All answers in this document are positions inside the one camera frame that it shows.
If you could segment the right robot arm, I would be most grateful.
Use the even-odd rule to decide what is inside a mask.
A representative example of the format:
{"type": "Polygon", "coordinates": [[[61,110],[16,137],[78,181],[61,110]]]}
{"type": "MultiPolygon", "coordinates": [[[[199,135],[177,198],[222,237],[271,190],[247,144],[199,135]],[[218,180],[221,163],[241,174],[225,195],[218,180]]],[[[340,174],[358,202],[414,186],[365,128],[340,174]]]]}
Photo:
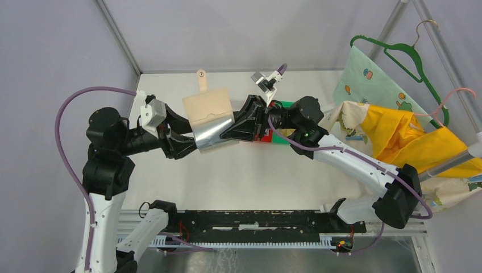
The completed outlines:
{"type": "Polygon", "coordinates": [[[220,137],[254,142],[264,136],[266,129],[273,133],[292,129],[288,142],[297,154],[343,171],[373,193],[359,199],[339,199],[328,217],[333,231],[343,232],[351,224],[371,220],[403,229],[423,201],[417,170],[409,164],[396,167],[383,163],[354,150],[318,125],[323,116],[318,100],[311,96],[283,107],[250,95],[234,114],[234,124],[223,130],[220,137]]]}

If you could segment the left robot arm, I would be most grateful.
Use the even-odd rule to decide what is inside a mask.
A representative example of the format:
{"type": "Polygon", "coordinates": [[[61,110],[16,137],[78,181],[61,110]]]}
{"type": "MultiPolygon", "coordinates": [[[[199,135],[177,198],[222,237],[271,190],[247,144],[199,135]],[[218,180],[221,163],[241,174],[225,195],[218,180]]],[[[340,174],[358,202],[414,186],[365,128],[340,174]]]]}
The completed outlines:
{"type": "Polygon", "coordinates": [[[162,102],[147,104],[134,128],[112,107],[89,117],[90,145],[81,182],[86,224],[77,272],[135,272],[141,256],[162,231],[174,231],[175,241],[189,238],[176,205],[169,201],[149,202],[141,222],[122,242],[117,241],[117,229],[135,168],[131,156],[160,149],[168,159],[181,159],[197,148],[189,136],[191,130],[186,118],[162,102]]]}

